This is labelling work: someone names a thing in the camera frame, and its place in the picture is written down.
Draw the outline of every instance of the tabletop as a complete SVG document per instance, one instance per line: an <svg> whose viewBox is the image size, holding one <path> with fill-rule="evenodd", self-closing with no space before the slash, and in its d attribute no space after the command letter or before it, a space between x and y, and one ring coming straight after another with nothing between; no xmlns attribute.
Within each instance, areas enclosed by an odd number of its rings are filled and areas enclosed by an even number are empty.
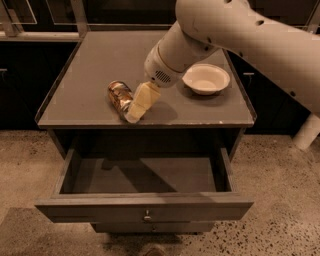
<svg viewBox="0 0 320 256"><path fill-rule="evenodd" d="M44 129L250 127L254 120L220 49L201 61L219 66L231 78L220 95L199 96L183 81L161 89L160 99L137 124L120 119L107 97L110 82L132 91L146 82L144 61L166 31L88 32L38 122Z"/></svg>

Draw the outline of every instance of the concrete floor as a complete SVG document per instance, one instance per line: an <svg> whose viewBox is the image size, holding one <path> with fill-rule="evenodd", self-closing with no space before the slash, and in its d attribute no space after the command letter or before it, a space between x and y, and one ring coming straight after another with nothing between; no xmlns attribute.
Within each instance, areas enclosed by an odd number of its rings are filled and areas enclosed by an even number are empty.
<svg viewBox="0 0 320 256"><path fill-rule="evenodd" d="M248 136L232 163L238 190L255 204L238 222L203 234L97 234L52 224L33 206L63 166L46 132L0 131L0 255L320 255L320 139L307 152L288 136Z"/></svg>

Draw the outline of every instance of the black cabinet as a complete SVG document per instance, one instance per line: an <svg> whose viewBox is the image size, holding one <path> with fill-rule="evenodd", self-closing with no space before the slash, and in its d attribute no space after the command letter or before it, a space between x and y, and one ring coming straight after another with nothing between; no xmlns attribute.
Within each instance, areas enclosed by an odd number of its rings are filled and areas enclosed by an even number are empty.
<svg viewBox="0 0 320 256"><path fill-rule="evenodd" d="M294 135L310 112L240 57L230 58L258 116L247 133Z"/></svg>
<svg viewBox="0 0 320 256"><path fill-rule="evenodd" d="M0 43L0 129L37 129L34 117L75 43Z"/></svg>

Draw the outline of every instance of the cabinet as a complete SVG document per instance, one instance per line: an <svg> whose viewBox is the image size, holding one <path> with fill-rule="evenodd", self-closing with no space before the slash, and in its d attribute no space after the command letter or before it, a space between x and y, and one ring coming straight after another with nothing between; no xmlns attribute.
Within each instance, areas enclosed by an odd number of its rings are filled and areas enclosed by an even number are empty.
<svg viewBox="0 0 320 256"><path fill-rule="evenodd" d="M119 119L107 85L132 90L165 31L89 32L38 121L65 166L36 207L53 222L89 222L97 232L205 232L239 220L253 204L236 190L230 161L255 113L229 61L204 60L231 77L221 94L198 96L182 81L138 124Z"/></svg>
<svg viewBox="0 0 320 256"><path fill-rule="evenodd" d="M37 129L37 110L75 43L0 42L0 129Z"/></svg>

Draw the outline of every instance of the can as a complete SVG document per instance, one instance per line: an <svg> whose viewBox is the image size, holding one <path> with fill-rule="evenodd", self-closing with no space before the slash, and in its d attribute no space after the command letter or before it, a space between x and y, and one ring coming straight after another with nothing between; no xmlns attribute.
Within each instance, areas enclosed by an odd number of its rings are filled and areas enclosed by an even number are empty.
<svg viewBox="0 0 320 256"><path fill-rule="evenodd" d="M120 117L126 120L125 114L133 100L130 88L122 81L113 81L108 85L108 96Z"/></svg>

